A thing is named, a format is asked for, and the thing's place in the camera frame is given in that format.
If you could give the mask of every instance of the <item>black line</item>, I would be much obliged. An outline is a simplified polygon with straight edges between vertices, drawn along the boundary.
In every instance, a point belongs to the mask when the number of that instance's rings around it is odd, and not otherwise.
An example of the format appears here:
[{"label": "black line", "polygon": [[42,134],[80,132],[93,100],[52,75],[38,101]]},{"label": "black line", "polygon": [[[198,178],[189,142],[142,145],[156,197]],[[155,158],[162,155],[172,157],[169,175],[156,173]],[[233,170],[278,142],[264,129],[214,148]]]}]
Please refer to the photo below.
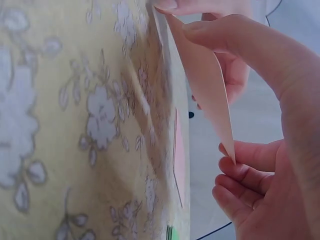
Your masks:
[{"label": "black line", "polygon": [[268,18],[268,16],[265,16],[265,19],[266,19],[266,21],[267,21],[267,23],[268,23],[269,27],[271,27],[271,26],[270,26],[270,22],[269,22],[269,18]]},{"label": "black line", "polygon": [[266,17],[269,17],[271,14],[273,14],[275,12],[275,10],[277,10],[277,8],[280,6],[280,4],[282,3],[282,0],[280,0],[280,2],[278,3],[278,5],[271,11],[269,12]]},{"label": "black line", "polygon": [[283,1],[283,0],[280,0],[280,2],[278,3],[278,5],[277,5],[270,13],[268,13],[268,14],[265,16],[266,21],[268,22],[269,27],[271,27],[271,26],[270,26],[270,21],[269,21],[269,18],[268,18],[268,17],[269,17],[271,14],[273,14],[273,13],[275,12],[275,10],[278,9],[278,7],[279,7],[280,4],[282,3],[282,1]]},{"label": "black line", "polygon": [[218,228],[218,229],[216,229],[216,230],[208,233],[207,235],[204,235],[204,236],[202,236],[202,237],[200,237],[200,238],[198,238],[198,239],[196,239],[196,240],[204,239],[205,237],[208,237],[208,236],[210,236],[211,234],[214,234],[215,232],[218,232],[218,231],[220,231],[221,229],[224,229],[225,227],[229,226],[230,224],[232,224],[232,222],[229,222],[228,224],[226,224],[226,225],[224,225],[224,226],[222,226],[222,227],[220,227],[220,228]]}]

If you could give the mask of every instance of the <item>black dot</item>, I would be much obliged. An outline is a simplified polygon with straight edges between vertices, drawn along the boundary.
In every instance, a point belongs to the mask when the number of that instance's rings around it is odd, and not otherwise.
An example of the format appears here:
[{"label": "black dot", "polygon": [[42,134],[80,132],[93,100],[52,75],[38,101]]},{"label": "black dot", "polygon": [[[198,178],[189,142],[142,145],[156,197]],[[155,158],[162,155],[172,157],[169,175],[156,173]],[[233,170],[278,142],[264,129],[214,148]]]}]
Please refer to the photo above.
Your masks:
[{"label": "black dot", "polygon": [[192,111],[190,111],[189,112],[189,119],[192,119],[194,116],[195,116],[195,114]]}]

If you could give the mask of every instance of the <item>pink paper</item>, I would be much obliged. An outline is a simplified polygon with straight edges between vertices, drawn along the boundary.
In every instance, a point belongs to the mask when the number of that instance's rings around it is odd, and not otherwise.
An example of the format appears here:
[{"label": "pink paper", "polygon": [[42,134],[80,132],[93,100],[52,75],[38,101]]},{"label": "pink paper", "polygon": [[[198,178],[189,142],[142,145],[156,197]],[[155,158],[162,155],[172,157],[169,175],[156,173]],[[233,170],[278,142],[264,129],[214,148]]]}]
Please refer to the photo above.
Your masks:
[{"label": "pink paper", "polygon": [[180,117],[178,110],[175,110],[175,133],[173,148],[173,174],[178,189],[181,207],[185,204],[185,182],[186,182],[186,157]]},{"label": "pink paper", "polygon": [[236,163],[229,105],[219,61],[211,50],[186,39],[182,30],[183,23],[180,20],[173,15],[165,17],[192,94],[205,117],[211,121],[228,155]]}]

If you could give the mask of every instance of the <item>fingernail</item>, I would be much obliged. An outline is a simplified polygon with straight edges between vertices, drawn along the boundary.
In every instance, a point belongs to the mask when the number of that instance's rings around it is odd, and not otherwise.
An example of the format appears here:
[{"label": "fingernail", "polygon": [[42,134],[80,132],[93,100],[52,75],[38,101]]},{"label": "fingernail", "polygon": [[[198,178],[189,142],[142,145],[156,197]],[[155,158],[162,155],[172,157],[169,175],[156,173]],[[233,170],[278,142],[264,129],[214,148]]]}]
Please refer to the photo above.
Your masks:
[{"label": "fingernail", "polygon": [[157,0],[154,6],[161,10],[172,10],[178,7],[175,0]]},{"label": "fingernail", "polygon": [[188,23],[188,24],[184,24],[182,26],[182,29],[185,31],[185,32],[194,32],[194,31],[198,31],[198,30],[201,30],[203,29],[205,26],[203,24],[203,22],[201,21],[195,21],[195,22],[192,22],[192,23]]},{"label": "fingernail", "polygon": [[225,155],[226,157],[228,157],[228,153],[227,153],[227,150],[225,149],[224,145],[222,143],[219,144],[219,147],[218,147],[220,153],[222,153],[223,155]]}]

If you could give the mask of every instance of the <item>floral fabric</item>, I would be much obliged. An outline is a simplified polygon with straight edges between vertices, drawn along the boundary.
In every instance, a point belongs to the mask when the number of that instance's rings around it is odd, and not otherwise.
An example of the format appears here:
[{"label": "floral fabric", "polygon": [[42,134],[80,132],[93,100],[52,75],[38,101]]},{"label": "floral fabric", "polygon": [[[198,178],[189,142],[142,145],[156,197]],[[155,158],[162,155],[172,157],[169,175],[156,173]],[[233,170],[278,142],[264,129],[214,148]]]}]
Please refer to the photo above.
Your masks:
[{"label": "floral fabric", "polygon": [[189,239],[185,76],[143,0],[0,0],[0,239]]}]

